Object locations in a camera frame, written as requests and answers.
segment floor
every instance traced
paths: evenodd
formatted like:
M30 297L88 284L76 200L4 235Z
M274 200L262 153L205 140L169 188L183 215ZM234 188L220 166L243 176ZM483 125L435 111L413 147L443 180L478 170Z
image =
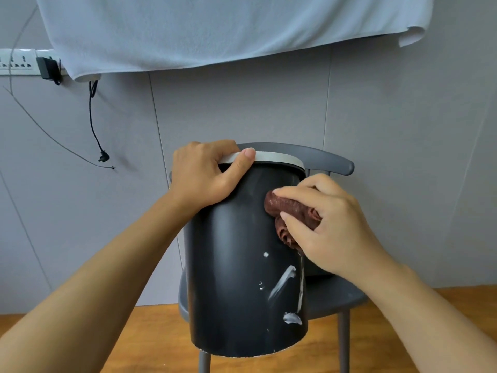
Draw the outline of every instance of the floor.
M497 286L445 288L439 292L497 340ZM0 316L0 335L22 315ZM352 373L417 372L403 345L371 302L352 310ZM195 372L197 349L177 305L136 307L105 365L105 373ZM338 372L337 318L309 322L297 345L265 357L212 358L212 372Z

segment chair seat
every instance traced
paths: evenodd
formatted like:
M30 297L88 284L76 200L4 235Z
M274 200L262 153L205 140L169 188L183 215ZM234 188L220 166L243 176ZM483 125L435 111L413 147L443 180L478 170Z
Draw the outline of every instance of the chair seat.
M308 319L340 313L367 300L362 290L337 275L308 276L306 283ZM178 308L181 317L189 322L186 270L183 270L179 283Z

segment person's left hand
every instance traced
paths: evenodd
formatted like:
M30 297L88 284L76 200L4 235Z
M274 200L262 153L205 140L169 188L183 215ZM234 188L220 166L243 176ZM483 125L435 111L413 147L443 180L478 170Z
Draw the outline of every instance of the person's left hand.
M218 161L239 151L233 140L204 144L192 142L179 148L174 152L170 192L174 192L194 212L224 200L255 159L255 150L244 149L222 173Z

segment gray chair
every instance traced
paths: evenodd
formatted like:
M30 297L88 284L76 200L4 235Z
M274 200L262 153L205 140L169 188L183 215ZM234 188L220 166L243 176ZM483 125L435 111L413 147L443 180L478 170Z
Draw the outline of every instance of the gray chair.
M354 163L323 150L282 143L248 143L238 144L240 149L252 147L255 150L279 152L299 158L309 170L321 170L328 173L351 175ZM308 319L338 314L339 361L340 373L349 372L350 352L350 309L367 300L367 296L344 278L330 274L306 259ZM179 313L189 322L188 291L186 271L183 270L178 295ZM200 351L199 373L210 372L211 355Z

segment white towel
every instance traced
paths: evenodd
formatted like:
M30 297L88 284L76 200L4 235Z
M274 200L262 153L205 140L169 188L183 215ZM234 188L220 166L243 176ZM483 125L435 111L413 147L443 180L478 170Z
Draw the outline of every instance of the white towel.
M423 37L433 0L37 0L72 78L199 67L400 33Z

